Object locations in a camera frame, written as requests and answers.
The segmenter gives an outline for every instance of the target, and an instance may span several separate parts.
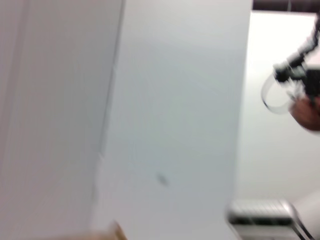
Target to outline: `dark ceiling trim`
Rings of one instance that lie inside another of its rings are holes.
[[[253,10],[317,13],[320,0],[253,0]]]

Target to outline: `skin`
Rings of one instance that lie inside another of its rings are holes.
[[[308,97],[298,99],[290,108],[290,113],[303,128],[313,132],[320,131],[320,97],[315,99],[314,107]]]
[[[69,236],[57,236],[36,240],[127,240],[119,224],[114,223],[109,230],[100,232],[89,232],[85,234],[75,234]]]

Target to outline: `small stain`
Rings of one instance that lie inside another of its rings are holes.
[[[164,186],[164,187],[169,187],[169,181],[168,179],[166,178],[166,176],[164,176],[163,174],[161,173],[158,173],[156,175],[156,179],[158,180],[158,182]]]

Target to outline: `hand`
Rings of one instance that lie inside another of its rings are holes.
[[[292,117],[303,128],[310,131],[320,131],[320,97],[315,98],[315,106],[307,96],[299,98],[290,108]]]

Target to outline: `white wall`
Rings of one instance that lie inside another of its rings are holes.
[[[313,14],[251,14],[237,158],[240,198],[295,201],[320,189],[319,134],[304,130],[289,113],[271,113],[260,96],[272,65],[296,51],[313,27]],[[319,51],[307,62],[319,65]],[[268,95],[274,106],[287,99],[277,85]]]
[[[8,29],[19,33],[11,67],[12,54],[1,55],[0,70],[12,74],[5,73],[0,126],[0,239],[89,229],[120,7],[119,0],[26,0],[21,10],[1,1],[0,19],[11,16],[12,26],[0,21],[7,30],[0,39],[14,42],[15,34],[2,35]]]
[[[128,0],[92,228],[233,239],[250,0]],[[167,184],[160,184],[165,177]]]

